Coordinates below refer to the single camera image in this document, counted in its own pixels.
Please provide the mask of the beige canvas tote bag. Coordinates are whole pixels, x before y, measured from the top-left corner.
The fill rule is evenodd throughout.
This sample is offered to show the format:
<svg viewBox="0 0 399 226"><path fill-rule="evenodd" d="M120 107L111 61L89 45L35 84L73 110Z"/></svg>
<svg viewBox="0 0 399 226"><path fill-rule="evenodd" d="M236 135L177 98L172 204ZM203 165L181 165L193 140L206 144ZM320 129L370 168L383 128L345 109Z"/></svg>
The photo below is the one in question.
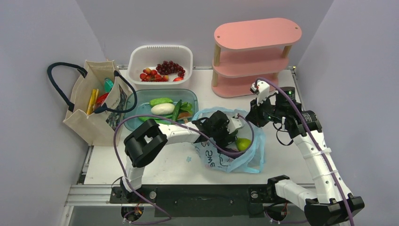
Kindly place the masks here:
<svg viewBox="0 0 399 226"><path fill-rule="evenodd" d="M74 68L80 74L68 97L57 85L52 70L57 66ZM135 106L128 106L128 97L136 96L133 86L121 76L114 61L86 61L84 67L57 62L47 68L48 78L67 104L63 123L88 145L112 146L120 138L116 127Z"/></svg>

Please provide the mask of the blue plastic grocery bag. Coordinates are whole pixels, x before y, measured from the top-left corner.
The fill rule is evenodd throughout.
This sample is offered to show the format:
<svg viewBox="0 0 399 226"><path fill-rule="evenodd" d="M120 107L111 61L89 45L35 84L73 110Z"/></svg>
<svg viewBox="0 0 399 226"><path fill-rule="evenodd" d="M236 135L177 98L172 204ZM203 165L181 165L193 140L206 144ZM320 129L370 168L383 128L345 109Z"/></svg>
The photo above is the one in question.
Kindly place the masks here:
<svg viewBox="0 0 399 226"><path fill-rule="evenodd" d="M210 117L217 110L222 111L228 117L232 117L235 114L246 116L247 111L243 109L227 109L223 107L212 107L204 110L200 110L194 114L193 120L197 120L202 117ZM249 125L241 119L243 128L238 130L238 138L251 139L251 131ZM254 141L245 153L237 158L228 157L222 153L218 153L218 149L214 147L208 140L201 143L193 144L198 156L200 157L202 165L212 170L219 170L227 173L260 173L263 170L265 163L265 143L266 134L262 128L256 127L251 123L254 130Z"/></svg>

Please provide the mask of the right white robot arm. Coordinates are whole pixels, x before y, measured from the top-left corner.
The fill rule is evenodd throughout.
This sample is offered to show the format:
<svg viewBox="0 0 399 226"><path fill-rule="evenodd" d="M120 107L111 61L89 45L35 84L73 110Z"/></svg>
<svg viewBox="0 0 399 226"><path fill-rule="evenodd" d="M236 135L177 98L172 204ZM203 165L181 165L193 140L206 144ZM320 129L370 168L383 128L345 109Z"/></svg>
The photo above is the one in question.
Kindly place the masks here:
<svg viewBox="0 0 399 226"><path fill-rule="evenodd" d="M341 178L326 146L322 126L315 112L302 110L295 99L295 88L282 87L275 104L270 101L268 84L252 85L256 98L250 103L246 120L257 127L280 124L299 148L315 184L312 192L282 175L268 179L266 196L272 202L285 199L304 211L312 226L334 226L350 222L364 207Z"/></svg>

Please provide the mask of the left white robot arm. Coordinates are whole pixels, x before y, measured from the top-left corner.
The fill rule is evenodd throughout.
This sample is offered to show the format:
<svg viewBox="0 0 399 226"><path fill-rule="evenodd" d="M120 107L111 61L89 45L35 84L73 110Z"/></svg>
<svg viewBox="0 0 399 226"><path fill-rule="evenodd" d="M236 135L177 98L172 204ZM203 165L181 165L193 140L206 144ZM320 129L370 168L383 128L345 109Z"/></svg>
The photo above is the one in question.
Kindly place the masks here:
<svg viewBox="0 0 399 226"><path fill-rule="evenodd" d="M122 179L122 197L128 202L136 202L140 198L144 168L153 162L164 146L210 142L221 153L233 155L235 152L227 147L237 140L237 133L243 126L238 116L229 117L222 111L186 124L172 121L166 125L158 124L154 119L146 120L124 140L131 169L126 170L127 174Z"/></svg>

